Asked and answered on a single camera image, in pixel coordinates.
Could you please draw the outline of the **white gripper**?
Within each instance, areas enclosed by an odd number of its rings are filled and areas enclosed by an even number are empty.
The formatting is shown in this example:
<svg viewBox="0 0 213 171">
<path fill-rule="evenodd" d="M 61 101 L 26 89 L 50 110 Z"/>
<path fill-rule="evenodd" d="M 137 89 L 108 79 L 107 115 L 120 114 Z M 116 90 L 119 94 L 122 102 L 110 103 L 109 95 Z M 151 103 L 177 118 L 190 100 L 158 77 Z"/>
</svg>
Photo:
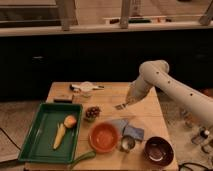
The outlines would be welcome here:
<svg viewBox="0 0 213 171">
<path fill-rule="evenodd" d="M 133 105 L 141 100 L 141 93 L 137 90 L 130 89 L 126 95 L 125 102 L 127 105 Z"/>
</svg>

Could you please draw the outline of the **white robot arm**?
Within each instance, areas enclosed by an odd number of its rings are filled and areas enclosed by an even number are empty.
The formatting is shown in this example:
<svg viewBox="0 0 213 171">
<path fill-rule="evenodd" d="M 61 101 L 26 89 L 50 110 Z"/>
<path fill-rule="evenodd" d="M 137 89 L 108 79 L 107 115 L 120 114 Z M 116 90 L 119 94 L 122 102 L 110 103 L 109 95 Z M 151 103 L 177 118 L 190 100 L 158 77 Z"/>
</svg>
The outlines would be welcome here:
<svg viewBox="0 0 213 171">
<path fill-rule="evenodd" d="M 132 105 L 141 101 L 155 86 L 182 105 L 185 110 L 194 114 L 205 127 L 213 127 L 213 98 L 175 80 L 168 72 L 169 64 L 165 60 L 142 63 L 139 67 L 139 76 L 130 85 L 126 103 Z"/>
</svg>

